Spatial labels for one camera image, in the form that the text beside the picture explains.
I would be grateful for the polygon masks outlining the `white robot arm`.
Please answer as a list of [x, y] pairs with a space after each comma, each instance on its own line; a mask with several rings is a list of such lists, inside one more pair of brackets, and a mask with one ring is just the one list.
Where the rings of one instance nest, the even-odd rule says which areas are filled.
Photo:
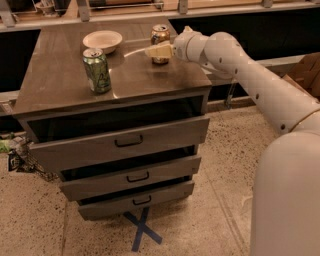
[[229, 75], [281, 133], [261, 155], [252, 201], [250, 256], [320, 256], [319, 101], [251, 59], [226, 32], [186, 27], [149, 57], [194, 62]]

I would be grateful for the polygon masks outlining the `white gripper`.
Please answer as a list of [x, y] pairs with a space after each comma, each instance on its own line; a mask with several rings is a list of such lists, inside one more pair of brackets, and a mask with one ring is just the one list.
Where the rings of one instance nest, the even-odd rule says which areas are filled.
[[174, 54], [180, 60], [200, 62], [208, 37], [186, 26], [171, 44], [152, 45], [145, 49], [145, 54], [152, 58], [171, 58]]

